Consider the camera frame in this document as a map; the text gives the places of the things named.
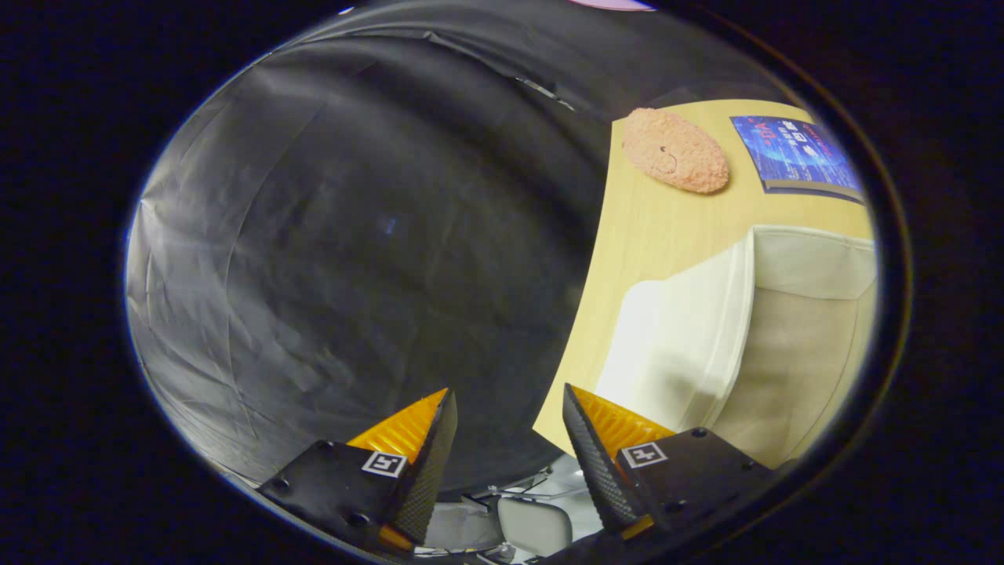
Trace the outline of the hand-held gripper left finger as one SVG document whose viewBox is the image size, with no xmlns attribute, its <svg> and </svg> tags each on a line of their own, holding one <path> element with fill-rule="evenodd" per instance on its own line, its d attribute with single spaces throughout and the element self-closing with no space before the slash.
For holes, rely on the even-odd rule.
<svg viewBox="0 0 1004 565">
<path fill-rule="evenodd" d="M 423 546 L 459 421 L 443 388 L 347 443 L 315 441 L 258 493 L 366 551 Z"/>
</svg>

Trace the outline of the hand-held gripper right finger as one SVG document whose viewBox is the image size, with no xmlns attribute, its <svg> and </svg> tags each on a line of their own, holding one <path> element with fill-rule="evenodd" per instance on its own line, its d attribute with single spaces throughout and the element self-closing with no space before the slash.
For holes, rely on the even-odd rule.
<svg viewBox="0 0 1004 565">
<path fill-rule="evenodd" d="M 571 384 L 562 420 L 603 529 L 624 540 L 703 525 L 776 473 L 707 427 L 671 432 Z"/>
</svg>

